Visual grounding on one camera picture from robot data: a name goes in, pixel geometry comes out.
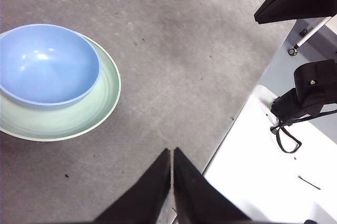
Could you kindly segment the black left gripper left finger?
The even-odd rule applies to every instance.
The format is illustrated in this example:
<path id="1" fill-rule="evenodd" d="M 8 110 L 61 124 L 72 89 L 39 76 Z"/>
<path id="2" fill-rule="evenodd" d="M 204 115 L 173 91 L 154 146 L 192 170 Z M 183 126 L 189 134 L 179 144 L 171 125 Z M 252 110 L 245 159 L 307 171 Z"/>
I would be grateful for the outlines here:
<path id="1" fill-rule="evenodd" d="M 94 223 L 156 223 L 171 187 L 170 150 L 164 149 L 138 181 Z"/>

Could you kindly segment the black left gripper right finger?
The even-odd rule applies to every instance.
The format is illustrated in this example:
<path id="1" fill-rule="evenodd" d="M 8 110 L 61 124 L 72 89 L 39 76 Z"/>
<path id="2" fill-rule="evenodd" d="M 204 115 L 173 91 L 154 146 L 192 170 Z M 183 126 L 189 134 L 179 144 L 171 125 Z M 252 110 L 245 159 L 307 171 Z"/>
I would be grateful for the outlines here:
<path id="1" fill-rule="evenodd" d="M 180 148 L 174 149 L 174 197 L 179 223 L 252 221 L 202 176 Z"/>

